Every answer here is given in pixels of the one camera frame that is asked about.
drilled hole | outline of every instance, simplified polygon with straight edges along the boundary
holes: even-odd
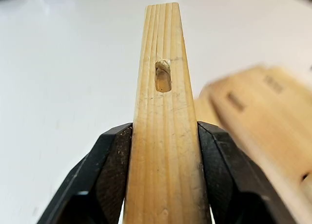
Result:
[[[170,60],[162,59],[155,63],[155,87],[161,93],[171,90]]]
[[[309,173],[306,173],[302,176],[302,180],[305,180],[307,178],[307,176],[309,175]]]

black clamp jaw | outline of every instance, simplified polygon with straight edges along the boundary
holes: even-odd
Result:
[[[219,127],[198,122],[208,201],[216,224],[295,224],[262,170]],[[38,224],[117,224],[132,124],[102,134],[69,172]]]

white table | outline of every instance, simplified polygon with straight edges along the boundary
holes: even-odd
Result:
[[[97,137],[132,122],[144,8],[172,1],[194,96],[259,62],[312,83],[307,0],[0,0],[0,223],[35,223]]]

wooden piece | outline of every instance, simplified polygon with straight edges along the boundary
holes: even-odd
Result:
[[[171,90],[156,90],[170,61]],[[146,8],[124,223],[207,223],[197,122],[177,3]]]
[[[214,124],[222,128],[222,125],[210,100],[208,87],[204,87],[199,95],[199,98],[194,100],[194,106],[197,121]]]
[[[312,105],[306,94],[273,73],[254,69],[217,81],[210,85],[211,99],[294,218],[308,224],[312,203],[308,182],[301,183],[312,170]]]

pine wood strip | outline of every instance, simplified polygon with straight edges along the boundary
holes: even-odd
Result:
[[[169,67],[161,69],[157,61]],[[171,87],[163,80],[156,84],[158,75],[166,79],[169,73]],[[207,223],[197,122],[177,3],[146,8],[136,96],[124,223]]]

